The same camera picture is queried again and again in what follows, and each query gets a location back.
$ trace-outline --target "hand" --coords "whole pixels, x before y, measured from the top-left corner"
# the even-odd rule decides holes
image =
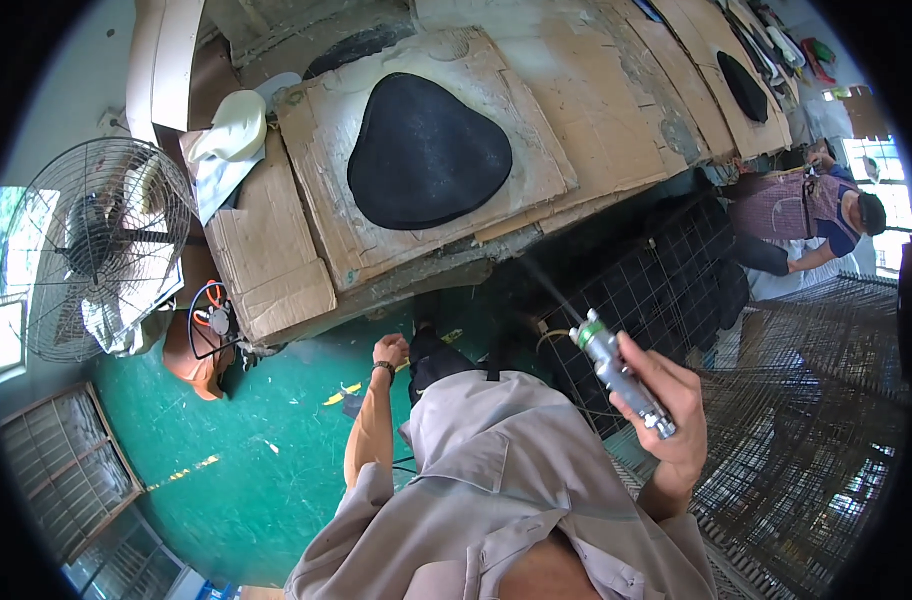
[[[826,159],[832,160],[832,156],[824,151],[811,151],[806,155],[806,162],[808,164],[812,164],[814,162],[822,164],[822,162],[824,162]]]
[[[383,339],[376,342],[376,346],[372,349],[373,363],[385,360],[398,369],[407,358],[409,358],[409,344],[403,339],[401,333],[384,335]]]
[[[662,461],[661,467],[673,474],[676,492],[688,493],[699,479],[706,454],[699,376],[658,352],[643,352],[625,331],[620,331],[616,339],[623,360],[669,411],[676,433],[660,439],[654,429],[643,425],[642,418],[616,392],[609,395],[609,401],[635,427],[642,448]]]

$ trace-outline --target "black seat pad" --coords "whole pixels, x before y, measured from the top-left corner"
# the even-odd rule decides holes
[[[753,121],[765,123],[769,118],[766,92],[759,87],[756,79],[738,60],[725,52],[717,52],[716,60],[719,61],[719,68],[722,69],[726,84],[739,108]]]
[[[346,175],[366,219],[424,230],[481,207],[511,168],[498,125],[426,78],[390,73],[372,89]]]

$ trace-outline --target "wristwatch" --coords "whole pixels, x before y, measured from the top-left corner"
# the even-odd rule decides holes
[[[395,366],[392,366],[392,363],[388,360],[376,361],[372,364],[372,369],[375,371],[378,367],[383,367],[390,372],[390,388],[392,387],[392,382],[395,381]]]

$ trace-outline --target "electric fan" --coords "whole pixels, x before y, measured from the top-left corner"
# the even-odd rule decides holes
[[[172,159],[137,139],[93,139],[49,163],[10,222],[4,267],[7,289],[27,291],[30,352],[124,350],[176,289],[192,201]]]

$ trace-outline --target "green painted floor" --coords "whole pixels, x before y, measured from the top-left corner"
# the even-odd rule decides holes
[[[456,331],[453,346],[476,360],[495,322],[474,294],[445,291],[438,332]],[[165,544],[205,577],[281,586],[345,490],[352,421],[342,402],[325,402],[341,386],[361,383],[364,393],[372,345],[386,333],[408,336],[411,323],[402,302],[378,320],[357,318],[291,343],[250,372],[237,362],[223,379],[230,398],[212,402],[162,366],[161,343],[143,356],[100,358],[93,379],[102,405],[149,489],[137,506]],[[391,390],[395,426],[409,417],[409,381],[404,370]],[[396,435],[396,458],[409,455]],[[411,477],[395,473],[398,485]]]

